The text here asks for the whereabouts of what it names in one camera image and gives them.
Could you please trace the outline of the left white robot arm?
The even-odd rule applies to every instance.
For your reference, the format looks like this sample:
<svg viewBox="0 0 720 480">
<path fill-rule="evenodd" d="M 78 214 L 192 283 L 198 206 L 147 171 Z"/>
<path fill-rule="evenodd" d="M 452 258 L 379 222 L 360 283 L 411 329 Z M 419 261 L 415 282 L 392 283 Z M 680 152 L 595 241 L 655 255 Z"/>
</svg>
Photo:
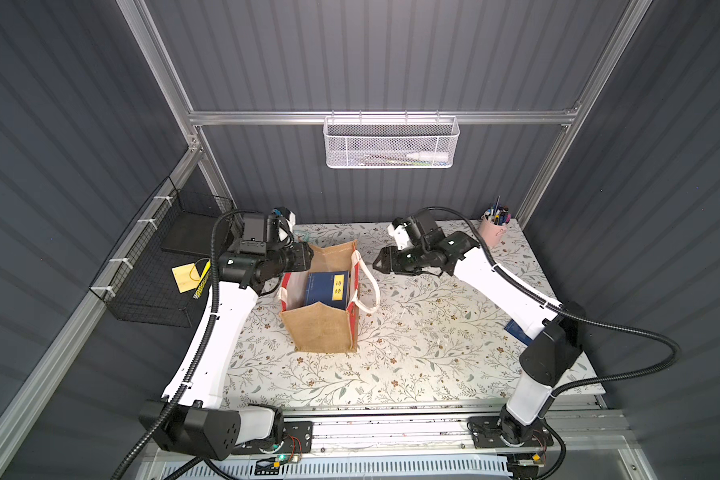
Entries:
<svg viewBox="0 0 720 480">
<path fill-rule="evenodd" d="M 216 231 L 237 219 L 243 223 L 242 234 L 221 248 Z M 314 252 L 296 241 L 295 223 L 295 214 L 285 207 L 269 213 L 233 209 L 215 220 L 205 276 L 208 302 L 198 330 L 162 397 L 144 405 L 145 432 L 113 478 L 123 478 L 150 441 L 199 462 L 224 460 L 241 445 L 268 448 L 282 443 L 281 409 L 248 405 L 225 410 L 221 404 L 229 363 L 247 317 L 266 293 L 266 282 L 311 267 Z"/>
</svg>

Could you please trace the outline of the blue book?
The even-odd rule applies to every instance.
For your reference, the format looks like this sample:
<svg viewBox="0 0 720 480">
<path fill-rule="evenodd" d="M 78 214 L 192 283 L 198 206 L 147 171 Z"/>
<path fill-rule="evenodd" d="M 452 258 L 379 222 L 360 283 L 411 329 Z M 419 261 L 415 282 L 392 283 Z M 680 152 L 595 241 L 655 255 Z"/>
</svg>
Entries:
<svg viewBox="0 0 720 480">
<path fill-rule="evenodd" d="M 529 346 L 533 342 L 533 339 L 530 338 L 514 320 L 510 320 L 505 325 L 504 330 L 525 346 Z"/>
<path fill-rule="evenodd" d="M 349 281 L 348 271 L 310 273 L 307 277 L 305 305 L 322 303 L 345 310 L 349 304 Z"/>
</svg>

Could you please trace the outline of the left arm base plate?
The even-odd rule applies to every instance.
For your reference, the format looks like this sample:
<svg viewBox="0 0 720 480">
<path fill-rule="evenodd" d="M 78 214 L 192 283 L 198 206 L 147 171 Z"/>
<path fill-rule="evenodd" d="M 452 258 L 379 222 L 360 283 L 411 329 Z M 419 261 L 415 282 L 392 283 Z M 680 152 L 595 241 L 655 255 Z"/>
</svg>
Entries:
<svg viewBox="0 0 720 480">
<path fill-rule="evenodd" d="M 274 434 L 265 439 L 251 440 L 237 445 L 232 455 L 279 455 L 311 452 L 314 424 L 310 421 L 285 421 L 275 426 Z"/>
</svg>

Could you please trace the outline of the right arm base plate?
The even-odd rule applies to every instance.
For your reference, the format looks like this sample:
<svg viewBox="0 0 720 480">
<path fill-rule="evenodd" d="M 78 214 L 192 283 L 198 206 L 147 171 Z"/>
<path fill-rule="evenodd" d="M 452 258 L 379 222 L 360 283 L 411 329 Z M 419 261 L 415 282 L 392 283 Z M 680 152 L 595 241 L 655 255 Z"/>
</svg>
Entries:
<svg viewBox="0 0 720 480">
<path fill-rule="evenodd" d="M 522 425 L 511 416 L 473 416 L 467 419 L 466 426 L 477 449 L 533 446 L 544 449 L 555 444 L 554 437 L 540 419 Z"/>
</svg>

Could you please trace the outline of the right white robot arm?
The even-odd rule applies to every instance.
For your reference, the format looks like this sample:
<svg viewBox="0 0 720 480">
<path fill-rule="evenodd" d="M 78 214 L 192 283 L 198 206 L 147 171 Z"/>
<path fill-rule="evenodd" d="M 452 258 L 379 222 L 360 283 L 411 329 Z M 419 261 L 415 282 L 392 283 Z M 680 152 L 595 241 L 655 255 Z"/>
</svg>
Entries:
<svg viewBox="0 0 720 480">
<path fill-rule="evenodd" d="M 531 342 L 521 353 L 521 376 L 502 407 L 497 430 L 510 447 L 524 445 L 544 426 L 550 406 L 564 392 L 583 386 L 625 381 L 656 374 L 673 366 L 681 348 L 673 339 L 652 331 L 588 319 L 582 310 L 544 295 L 498 263 L 474 224 L 468 231 L 446 234 L 424 207 L 388 226 L 392 246 L 380 250 L 373 262 L 383 274 L 418 276 L 447 274 L 471 286 L 507 313 Z M 632 371 L 563 383 L 564 374 L 583 352 L 581 326 L 611 330 L 661 343 L 669 355 Z"/>
</svg>

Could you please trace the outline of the jute canvas bag red trim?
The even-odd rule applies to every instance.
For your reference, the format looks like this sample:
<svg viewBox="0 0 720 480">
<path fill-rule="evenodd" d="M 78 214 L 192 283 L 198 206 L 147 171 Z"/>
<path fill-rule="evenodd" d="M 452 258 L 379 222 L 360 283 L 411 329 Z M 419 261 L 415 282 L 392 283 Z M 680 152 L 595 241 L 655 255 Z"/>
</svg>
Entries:
<svg viewBox="0 0 720 480">
<path fill-rule="evenodd" d="M 355 240 L 330 247 L 312 247 L 311 268 L 287 273 L 278 291 L 280 318 L 299 352 L 343 354 L 357 351 L 359 318 L 374 314 L 380 287 Z M 314 272 L 348 271 L 349 304 L 345 310 L 322 303 L 305 305 L 307 277 Z"/>
</svg>

